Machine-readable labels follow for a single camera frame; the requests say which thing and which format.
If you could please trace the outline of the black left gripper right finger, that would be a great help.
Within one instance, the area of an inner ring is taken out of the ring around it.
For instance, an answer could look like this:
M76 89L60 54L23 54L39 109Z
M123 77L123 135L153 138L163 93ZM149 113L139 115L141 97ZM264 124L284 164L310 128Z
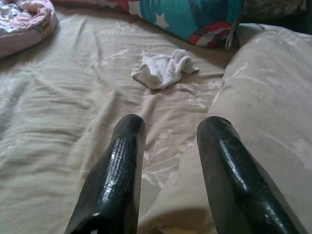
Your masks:
M205 118L197 145L208 202L220 234L304 234L269 174L225 118Z

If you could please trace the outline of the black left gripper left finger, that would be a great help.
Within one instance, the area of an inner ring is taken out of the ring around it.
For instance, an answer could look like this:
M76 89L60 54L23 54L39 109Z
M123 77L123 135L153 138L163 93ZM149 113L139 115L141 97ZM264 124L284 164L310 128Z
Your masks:
M65 233L137 232L145 142L140 116L119 120L105 153L86 177Z

